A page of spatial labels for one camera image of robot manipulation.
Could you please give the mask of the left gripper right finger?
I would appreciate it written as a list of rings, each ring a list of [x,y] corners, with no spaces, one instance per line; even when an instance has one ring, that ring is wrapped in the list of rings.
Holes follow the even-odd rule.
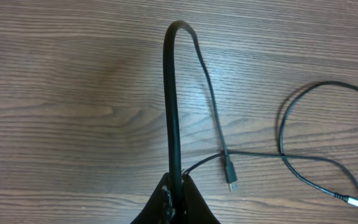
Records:
[[[193,179],[183,176],[184,218],[186,224],[220,224],[200,194]]]

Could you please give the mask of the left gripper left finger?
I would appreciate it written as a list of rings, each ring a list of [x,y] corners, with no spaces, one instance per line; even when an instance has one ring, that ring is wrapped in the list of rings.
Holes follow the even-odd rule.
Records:
[[[169,224],[174,216],[172,194],[168,188],[169,173],[165,173],[141,212],[131,224]]]

